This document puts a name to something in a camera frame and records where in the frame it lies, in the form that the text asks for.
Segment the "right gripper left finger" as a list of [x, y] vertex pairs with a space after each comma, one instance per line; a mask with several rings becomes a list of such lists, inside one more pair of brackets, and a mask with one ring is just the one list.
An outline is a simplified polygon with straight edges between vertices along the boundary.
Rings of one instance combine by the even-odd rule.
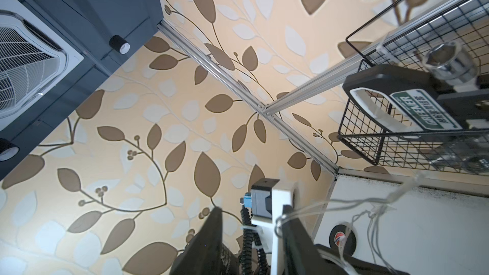
[[222, 209], [214, 208], [171, 267], [170, 274], [238, 274], [238, 258], [222, 242]]

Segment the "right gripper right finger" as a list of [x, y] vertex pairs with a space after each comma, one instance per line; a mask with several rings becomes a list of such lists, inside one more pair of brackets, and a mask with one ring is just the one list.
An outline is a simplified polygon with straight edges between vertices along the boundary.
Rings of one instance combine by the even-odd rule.
[[291, 218], [293, 208], [283, 207], [281, 235], [285, 252], [285, 274], [336, 274], [324, 261], [298, 218]]

